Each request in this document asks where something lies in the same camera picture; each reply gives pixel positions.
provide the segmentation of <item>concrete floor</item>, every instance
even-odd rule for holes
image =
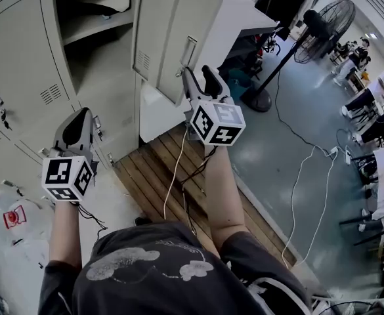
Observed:
[[[283,43],[279,57],[264,56],[261,81],[273,71],[289,51],[293,41]],[[337,146],[336,131],[351,128],[340,114],[340,108],[353,96],[332,81],[331,63],[297,64],[293,58],[282,68],[278,107],[281,118],[294,131],[311,143],[331,150]],[[277,90],[277,77],[268,85],[272,103]],[[290,198],[300,163],[312,147],[293,135],[278,121],[274,104],[260,114],[242,106],[247,128],[230,149],[232,164],[240,178],[261,202],[274,222],[289,237],[292,227]],[[339,141],[355,153],[359,148],[339,133]],[[360,215],[366,206],[359,177],[340,153],[330,175],[326,214],[307,259],[320,283],[335,297],[375,297],[380,292],[379,262],[367,246],[352,244],[368,234],[360,234],[357,225],[340,227],[339,221]],[[292,245],[305,257],[324,208],[326,177],[331,159],[320,150],[303,167],[294,193],[296,229]]]

